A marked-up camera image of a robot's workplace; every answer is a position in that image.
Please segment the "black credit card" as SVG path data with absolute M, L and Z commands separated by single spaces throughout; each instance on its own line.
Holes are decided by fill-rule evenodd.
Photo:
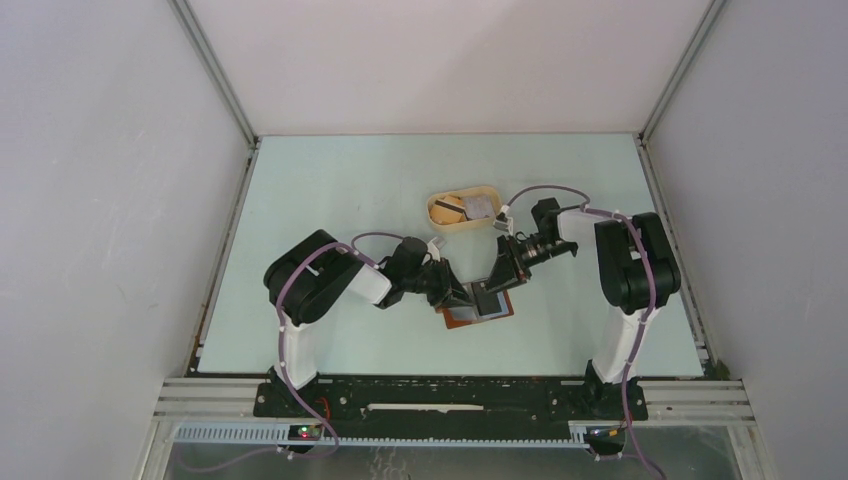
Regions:
M 502 317 L 510 313 L 503 292 L 483 292 L 475 297 L 477 315 L 481 319 Z

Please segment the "brown leather card holder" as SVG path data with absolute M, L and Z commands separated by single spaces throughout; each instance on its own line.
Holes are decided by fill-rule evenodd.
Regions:
M 510 300 L 508 291 L 502 290 L 500 292 L 503 292 L 505 294 L 506 301 L 507 301 L 509 309 L 510 309 L 510 313 L 505 315 L 505 316 L 502 316 L 502 317 L 491 318 L 491 319 L 481 319 L 481 318 L 479 318 L 478 315 L 477 315 L 477 311 L 476 311 L 475 297 L 484 292 L 481 289 L 480 282 L 481 281 L 474 281 L 474 282 L 469 282 L 469 283 L 464 284 L 465 289 L 471 295 L 473 302 L 474 302 L 474 304 L 471 307 L 448 308 L 448 309 L 442 309 L 441 310 L 441 313 L 442 313 L 444 321 L 445 321 L 445 325 L 448 329 L 456 329 L 456 328 L 470 326 L 470 325 L 473 325 L 473 324 L 479 324 L 479 323 L 483 323 L 483 322 L 487 322 L 487 321 L 491 321 L 491 320 L 511 317 L 511 316 L 514 315 L 514 308 L 512 306 L 512 302 Z

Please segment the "silver VIP credit card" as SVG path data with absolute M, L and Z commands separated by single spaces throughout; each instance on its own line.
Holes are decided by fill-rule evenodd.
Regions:
M 472 195 L 461 198 L 467 221 L 494 218 L 497 210 L 489 195 Z

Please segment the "beige oval tray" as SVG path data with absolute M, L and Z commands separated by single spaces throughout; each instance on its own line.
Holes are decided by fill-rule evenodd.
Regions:
M 460 190 L 439 192 L 439 193 L 435 193 L 435 194 L 431 195 L 428 198 L 427 204 L 426 204 L 428 221 L 429 221 L 430 225 L 435 230 L 443 232 L 443 233 L 457 233 L 457 232 L 461 232 L 461 231 L 468 231 L 468 230 L 473 230 L 473 229 L 492 227 L 494 218 L 487 218 L 487 219 L 474 220 L 474 221 L 465 220 L 462 223 L 457 223 L 457 224 L 453 224 L 453 225 L 436 225 L 430 220 L 429 209 L 433 205 L 433 202 L 436 199 L 439 199 L 439 198 L 442 198 L 442 197 L 448 196 L 448 195 L 462 198 L 463 196 L 472 196 L 472 195 L 481 195 L 481 194 L 486 194 L 486 195 L 489 195 L 491 197 L 492 202 L 493 202 L 493 204 L 494 204 L 494 206 L 495 206 L 495 208 L 498 212 L 498 210 L 502 206 L 502 201 L 501 201 L 501 198 L 500 198 L 498 191 L 494 187 L 491 187 L 491 186 L 470 187 L 470 188 L 465 188 L 465 189 L 460 189 Z

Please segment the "gold credit card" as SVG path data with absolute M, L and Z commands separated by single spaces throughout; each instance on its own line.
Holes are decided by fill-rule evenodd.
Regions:
M 453 225 L 466 220 L 466 209 L 461 198 L 444 196 L 436 199 L 429 209 L 430 220 L 436 225 Z

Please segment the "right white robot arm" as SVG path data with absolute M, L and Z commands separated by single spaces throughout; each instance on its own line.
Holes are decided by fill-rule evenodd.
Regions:
M 593 250 L 609 316 L 600 348 L 589 363 L 594 383 L 581 392 L 585 411 L 606 418 L 622 403 L 618 384 L 635 375 L 644 337 L 653 319 L 680 289 L 682 278 L 660 217 L 626 216 L 588 205 L 561 206 L 554 198 L 531 210 L 536 233 L 515 232 L 511 206 L 503 205 L 494 226 L 501 231 L 497 255 L 482 288 L 499 293 L 527 283 L 532 267 L 565 253 Z

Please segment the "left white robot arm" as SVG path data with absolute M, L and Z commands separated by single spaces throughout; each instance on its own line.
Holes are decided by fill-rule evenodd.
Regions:
M 309 384 L 318 374 L 312 325 L 347 292 L 387 309 L 407 293 L 422 295 L 435 310 L 472 307 L 471 294 L 439 252 L 439 242 L 397 236 L 392 254 L 375 261 L 319 229 L 275 260 L 263 284 L 279 317 L 276 375 L 284 382 L 278 404 L 304 416 L 316 403 Z

